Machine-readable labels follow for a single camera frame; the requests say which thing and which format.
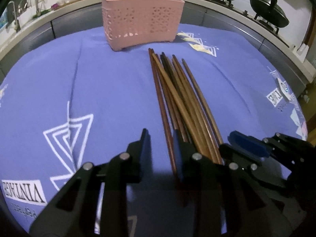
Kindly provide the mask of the light brown wooden chopstick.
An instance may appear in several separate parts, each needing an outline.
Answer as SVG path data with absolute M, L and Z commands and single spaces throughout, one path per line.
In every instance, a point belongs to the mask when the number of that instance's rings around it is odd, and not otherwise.
M 163 100 L 165 103 L 165 109 L 166 109 L 166 114 L 168 117 L 170 131 L 172 132 L 172 130 L 174 130 L 174 131 L 179 130 L 181 133 L 180 129 L 182 128 L 182 123 L 180 122 L 180 125 L 178 124 L 179 114 L 178 114 L 177 107 L 176 107 L 176 105 L 178 105 L 178 107 L 180 108 L 180 110 L 181 110 L 182 114 L 184 115 L 185 120 L 190 128 L 191 135 L 193 137 L 193 145 L 196 148 L 197 152 L 208 157 L 212 161 L 210 155 L 207 154 L 208 150 L 206 149 L 206 151 L 203 151 L 204 148 L 201 146 L 200 138 L 199 138 L 199 135 L 197 135 L 196 128 L 194 126 L 194 122 L 193 122 L 191 116 L 187 115 L 187 112 L 185 111 L 185 109 L 183 107 L 182 101 L 179 99 L 179 96 L 178 96 L 176 89 L 174 88 L 172 82 L 170 81 L 170 78 L 168 77 L 166 71 L 164 70 L 160 55 L 156 54 L 154 51 L 153 51 L 153 53 L 154 53 L 153 54 L 154 62 L 156 64 L 157 72 L 159 75 L 161 92 L 162 92 Z M 188 78 L 188 80 L 189 80 L 189 82 L 192 85 L 192 88 L 194 90 L 194 86 L 193 86 L 188 74 L 186 73 L 186 69 L 183 66 L 183 63 L 180 63 L 180 65 L 182 66 L 182 69 L 184 70 L 184 72 L 185 72 L 185 74 L 186 74 L 186 76 L 187 76 L 187 78 Z

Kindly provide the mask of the dark black wooden chopstick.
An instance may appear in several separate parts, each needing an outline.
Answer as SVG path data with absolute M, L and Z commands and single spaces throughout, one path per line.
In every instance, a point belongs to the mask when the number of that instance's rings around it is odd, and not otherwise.
M 174 88 L 176 89 L 179 99 L 182 101 L 183 103 L 183 107 L 185 109 L 185 111 L 187 112 L 187 115 L 190 116 L 189 110 L 187 105 L 185 104 L 185 99 L 184 96 L 181 92 L 181 89 L 183 88 L 182 82 L 178 76 L 178 73 L 175 69 L 175 67 L 173 66 L 173 64 L 171 63 L 170 59 L 165 55 L 165 53 L 161 53 L 160 58 L 162 60 L 162 64 L 164 67 L 164 70 L 166 71 L 168 77 L 170 78 L 170 81 L 172 82 Z M 181 130 L 181 134 L 183 137 L 183 140 L 185 142 L 189 142 L 191 144 L 193 144 L 193 137 L 191 135 L 191 131 L 190 128 L 185 120 L 184 115 L 182 114 L 180 108 L 178 107 L 178 105 L 176 105 L 177 107 L 177 111 L 179 114 L 179 120 L 178 120 L 178 124 L 180 125 L 180 122 L 182 123 L 182 128 Z

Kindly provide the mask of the reddish brown wooden chopstick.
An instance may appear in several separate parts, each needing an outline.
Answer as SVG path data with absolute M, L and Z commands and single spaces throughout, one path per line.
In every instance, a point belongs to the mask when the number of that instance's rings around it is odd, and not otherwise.
M 157 72 L 156 64 L 154 62 L 153 49 L 149 48 L 148 53 L 149 53 L 149 57 L 150 57 L 151 70 L 153 73 L 153 79 L 154 79 L 154 84 L 155 84 L 155 89 L 156 89 L 156 94 L 157 94 L 157 100 L 159 103 L 159 109 L 160 109 L 160 113 L 161 113 L 163 129 L 165 132 L 166 145 L 168 148 L 170 164 L 171 164 L 172 172 L 175 175 L 177 171 L 176 171 L 176 164 L 175 164 L 174 151 L 173 151 L 173 142 L 172 142 L 171 131 L 170 131 L 170 126 L 169 126 L 169 122 L 168 122 L 168 117 L 166 114 L 165 103 L 164 103 L 163 95 L 161 92 L 159 75 Z

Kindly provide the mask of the chrome kitchen faucet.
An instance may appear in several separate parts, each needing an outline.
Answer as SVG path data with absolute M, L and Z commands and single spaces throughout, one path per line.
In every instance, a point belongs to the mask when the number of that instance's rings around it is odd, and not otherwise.
M 41 11 L 39 9 L 38 0 L 21 0 L 18 4 L 18 15 L 21 16 L 28 8 L 35 6 L 35 16 L 40 17 Z

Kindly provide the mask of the blue printed tablecloth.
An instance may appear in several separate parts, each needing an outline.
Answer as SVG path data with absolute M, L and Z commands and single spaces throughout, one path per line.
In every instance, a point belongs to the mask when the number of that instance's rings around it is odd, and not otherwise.
M 99 165 L 149 131 L 142 182 L 128 188 L 133 236 L 191 236 L 193 208 L 179 208 L 149 49 L 185 60 L 224 139 L 276 132 L 306 139 L 288 83 L 243 36 L 181 24 L 172 43 L 115 52 L 104 30 L 63 36 L 25 54 L 1 84 L 1 190 L 14 219 L 33 221 L 85 162 Z

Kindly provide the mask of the black lidded wok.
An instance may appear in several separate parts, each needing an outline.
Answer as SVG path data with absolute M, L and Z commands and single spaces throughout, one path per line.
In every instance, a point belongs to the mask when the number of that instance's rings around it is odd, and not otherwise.
M 261 17 L 278 28 L 289 25 L 289 19 L 277 2 L 278 0 L 250 0 L 250 5 L 256 13 L 254 19 Z

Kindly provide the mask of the pink perforated utensil basket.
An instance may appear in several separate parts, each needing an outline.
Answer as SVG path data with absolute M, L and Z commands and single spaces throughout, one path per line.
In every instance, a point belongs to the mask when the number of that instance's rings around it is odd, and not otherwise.
M 103 27 L 114 51 L 139 44 L 172 42 L 183 0 L 102 0 Z

